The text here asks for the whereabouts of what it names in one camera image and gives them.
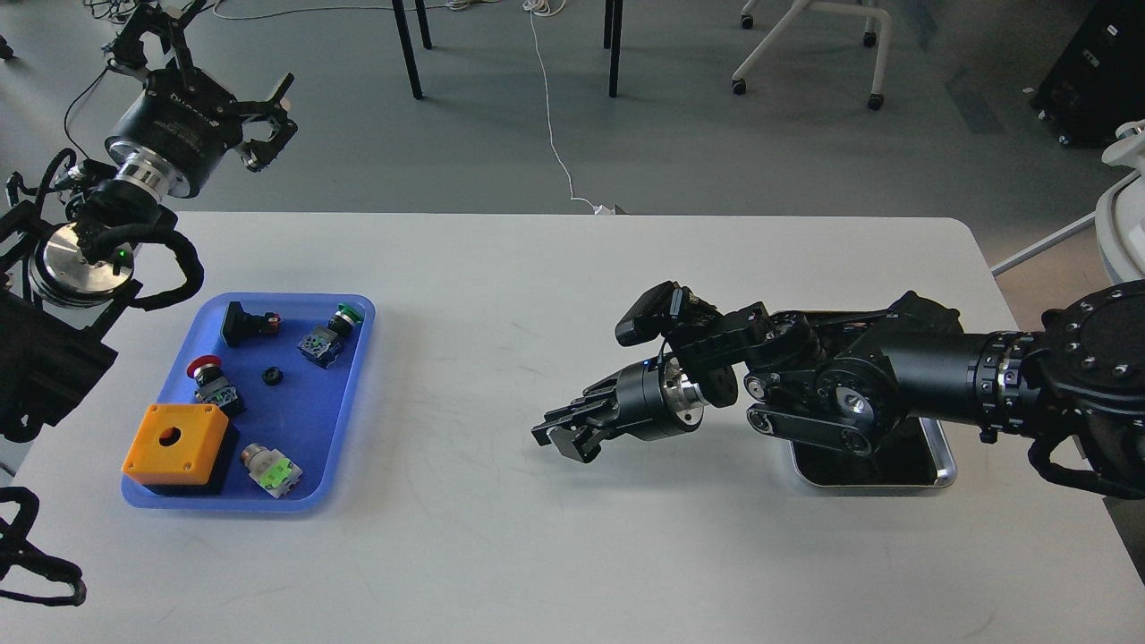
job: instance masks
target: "chair leg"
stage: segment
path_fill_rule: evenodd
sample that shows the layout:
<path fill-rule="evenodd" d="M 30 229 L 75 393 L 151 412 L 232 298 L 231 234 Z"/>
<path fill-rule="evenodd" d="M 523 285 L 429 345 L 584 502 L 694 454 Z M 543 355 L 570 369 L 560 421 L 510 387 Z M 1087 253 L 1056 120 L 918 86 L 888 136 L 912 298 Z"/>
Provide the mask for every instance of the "chair leg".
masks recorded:
<path fill-rule="evenodd" d="M 756 61 L 758 61 L 759 57 L 764 55 L 764 52 L 766 52 L 768 47 L 771 47 L 772 45 L 775 44 L 776 40 L 779 40 L 780 36 L 782 36 L 783 32 L 791 26 L 791 23 L 793 23 L 795 19 L 799 17 L 799 14 L 802 14 L 803 10 L 806 9 L 808 5 L 811 5 L 811 2 L 812 0 L 795 0 L 793 2 L 791 2 L 791 8 L 788 9 L 788 13 L 783 14 L 783 17 L 780 18 L 780 22 L 775 23 L 775 26 L 773 26 L 772 30 L 767 32 L 767 36 L 764 37 L 763 41 L 760 41 L 759 45 L 756 46 L 756 48 L 751 52 L 751 54 L 749 54 L 748 57 L 743 61 L 743 63 L 741 63 L 740 66 L 735 70 L 735 72 L 732 73 L 733 84 L 743 80 L 743 77 L 749 71 L 751 71 L 751 68 L 756 66 Z"/>
<path fill-rule="evenodd" d="M 605 49 L 613 46 L 613 0 L 605 0 Z"/>
<path fill-rule="evenodd" d="M 882 107 L 883 96 L 883 80 L 886 79 L 886 57 L 891 52 L 891 36 L 894 33 L 894 24 L 891 21 L 891 14 L 878 9 L 882 15 L 876 15 L 874 19 L 878 21 L 878 50 L 875 53 L 875 78 L 870 84 L 870 95 L 879 97 L 879 107 Z"/>
<path fill-rule="evenodd" d="M 405 57 L 405 73 L 410 77 L 410 92 L 421 100 L 421 79 L 418 78 L 418 63 L 413 60 L 413 44 L 410 41 L 410 23 L 405 21 L 405 7 L 402 0 L 394 0 L 394 22 L 397 23 L 397 38 L 402 41 L 402 55 Z"/>
<path fill-rule="evenodd" d="M 859 0 L 860 6 L 875 7 L 878 0 Z M 878 42 L 878 36 L 875 34 L 875 16 L 867 16 L 867 22 L 862 25 L 862 46 L 874 47 Z"/>
<path fill-rule="evenodd" d="M 413 0 L 413 7 L 418 13 L 418 29 L 421 30 L 421 46 L 433 49 L 433 41 L 429 40 L 429 21 L 426 19 L 426 0 Z"/>
<path fill-rule="evenodd" d="M 621 23 L 624 19 L 624 0 L 613 0 L 613 37 L 609 44 L 611 61 L 608 66 L 608 96 L 616 97 L 617 77 L 621 73 Z"/>
<path fill-rule="evenodd" d="M 878 22 L 878 50 L 875 54 L 875 78 L 870 84 L 870 99 L 867 101 L 867 107 L 872 110 L 882 108 L 883 80 L 886 78 L 886 57 L 891 50 L 891 38 L 894 32 L 891 14 L 878 7 L 843 5 L 839 2 L 824 2 L 822 0 L 812 2 L 810 8 L 815 11 L 826 11 L 829 14 L 866 16 Z"/>

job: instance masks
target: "silver flange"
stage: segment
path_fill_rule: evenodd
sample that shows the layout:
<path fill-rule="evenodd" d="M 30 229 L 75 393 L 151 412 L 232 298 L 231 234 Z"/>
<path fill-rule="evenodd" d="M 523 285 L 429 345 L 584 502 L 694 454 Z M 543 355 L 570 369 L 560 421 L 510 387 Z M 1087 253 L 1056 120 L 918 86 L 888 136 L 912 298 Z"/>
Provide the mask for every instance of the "silver flange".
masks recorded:
<path fill-rule="evenodd" d="M 65 223 L 40 244 L 31 277 L 45 300 L 69 308 L 88 308 L 116 296 L 132 278 L 135 253 L 121 244 L 109 260 L 88 264 L 79 250 L 76 225 Z"/>
<path fill-rule="evenodd" d="M 183 173 L 153 150 L 120 139 L 108 147 L 108 154 L 119 164 L 116 180 L 141 188 L 156 203 L 167 195 L 185 197 L 191 193 Z"/>

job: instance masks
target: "hole in orange box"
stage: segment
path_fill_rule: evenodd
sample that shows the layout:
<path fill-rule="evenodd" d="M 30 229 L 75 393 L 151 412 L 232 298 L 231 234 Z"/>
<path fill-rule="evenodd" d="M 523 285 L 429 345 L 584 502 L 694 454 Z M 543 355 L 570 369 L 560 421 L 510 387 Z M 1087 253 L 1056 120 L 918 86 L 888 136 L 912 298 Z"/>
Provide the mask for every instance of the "hole in orange box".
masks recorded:
<path fill-rule="evenodd" d="M 171 447 L 179 442 L 179 438 L 182 435 L 183 432 L 179 431 L 179 427 L 167 427 L 161 434 L 159 434 L 159 445 Z"/>

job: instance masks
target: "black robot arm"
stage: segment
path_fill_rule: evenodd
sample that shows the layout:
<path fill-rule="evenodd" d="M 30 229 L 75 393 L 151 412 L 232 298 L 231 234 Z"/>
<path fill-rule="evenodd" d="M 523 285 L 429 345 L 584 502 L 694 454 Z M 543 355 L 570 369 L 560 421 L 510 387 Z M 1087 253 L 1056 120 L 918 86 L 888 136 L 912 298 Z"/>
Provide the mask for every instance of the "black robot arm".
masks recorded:
<path fill-rule="evenodd" d="M 907 292 L 859 313 L 781 312 L 761 303 L 719 315 L 665 282 L 616 328 L 622 345 L 663 336 L 671 351 L 585 390 L 532 429 L 539 445 L 590 462 L 603 440 L 694 431 L 703 407 L 735 401 L 744 363 L 760 433 L 871 458 L 910 417 L 976 424 L 984 442 L 1033 439 L 1029 462 L 1058 485 L 1145 497 L 1145 282 L 1092 293 L 1043 316 L 1044 332 L 964 333 L 958 312 Z M 1053 463 L 1075 437 L 1092 471 Z"/>

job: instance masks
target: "gray floor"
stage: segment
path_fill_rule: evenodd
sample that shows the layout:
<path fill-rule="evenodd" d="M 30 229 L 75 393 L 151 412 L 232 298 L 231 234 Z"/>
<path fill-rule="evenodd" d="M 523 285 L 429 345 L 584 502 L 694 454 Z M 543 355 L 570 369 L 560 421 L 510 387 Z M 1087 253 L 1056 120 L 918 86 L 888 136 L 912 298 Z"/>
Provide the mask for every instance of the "gray floor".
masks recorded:
<path fill-rule="evenodd" d="M 745 96 L 732 94 L 731 73 L 787 2 L 761 2 L 753 31 L 739 28 L 737 0 L 627 2 L 615 100 L 603 2 L 569 0 L 536 30 L 578 196 L 637 214 L 950 217 L 993 262 L 1090 212 L 1128 172 L 1101 165 L 1100 150 L 1061 149 L 1024 92 L 1093 3 L 884 0 L 897 23 L 879 112 L 866 108 L 874 52 L 859 45 L 859 18 L 800 18 L 748 76 Z M 231 0 L 220 11 L 315 5 Z M 300 129 L 261 174 L 229 157 L 198 198 L 171 205 L 590 212 L 568 198 L 548 148 L 519 2 L 432 10 L 429 24 L 436 47 L 417 50 L 427 95 L 418 102 L 388 11 L 197 18 L 188 33 L 196 64 L 240 99 L 263 97 L 286 71 L 298 77 L 289 96 Z M 0 168 L 39 175 L 66 144 L 64 109 L 100 71 L 112 26 L 77 0 L 0 0 L 0 33 L 19 56 L 0 65 Z M 137 92 L 109 76 L 72 119 L 79 143 L 98 150 Z M 1000 284 L 1019 325 L 1039 329 L 1042 309 L 1108 281 L 1088 234 Z M 1114 509 L 1131 512 L 1121 523 L 1140 525 L 1140 504 Z"/>

